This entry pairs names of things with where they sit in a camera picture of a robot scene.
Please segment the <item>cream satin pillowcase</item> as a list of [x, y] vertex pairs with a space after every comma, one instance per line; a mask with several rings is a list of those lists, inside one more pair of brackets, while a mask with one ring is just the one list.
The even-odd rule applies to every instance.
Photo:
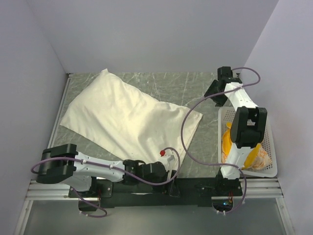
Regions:
[[172, 147], [184, 159], [202, 114], [151, 97], [130, 84], [135, 79], [108, 70], [71, 75], [55, 145], [73, 143], [95, 158], [146, 163]]

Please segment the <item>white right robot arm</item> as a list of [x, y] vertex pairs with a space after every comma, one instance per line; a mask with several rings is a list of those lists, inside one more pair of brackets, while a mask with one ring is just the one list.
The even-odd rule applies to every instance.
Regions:
[[211, 98], [218, 107], [229, 100], [236, 111], [229, 130], [230, 153], [216, 175], [214, 184], [216, 193], [226, 195], [239, 183], [240, 169], [248, 155], [263, 141], [268, 112], [252, 101], [241, 79], [233, 76], [231, 67], [220, 67], [217, 74], [217, 79], [212, 82], [204, 97]]

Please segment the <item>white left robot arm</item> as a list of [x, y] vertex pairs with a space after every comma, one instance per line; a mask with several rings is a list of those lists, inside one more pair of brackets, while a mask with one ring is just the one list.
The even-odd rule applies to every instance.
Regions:
[[70, 143], [45, 149], [41, 161], [31, 168], [31, 172], [37, 175], [37, 183], [66, 184], [91, 197], [98, 190], [97, 178], [130, 186], [138, 183], [162, 186], [176, 178], [180, 165], [180, 156], [171, 147], [161, 150], [156, 162], [145, 163], [142, 160], [97, 159], [77, 151], [77, 146]]

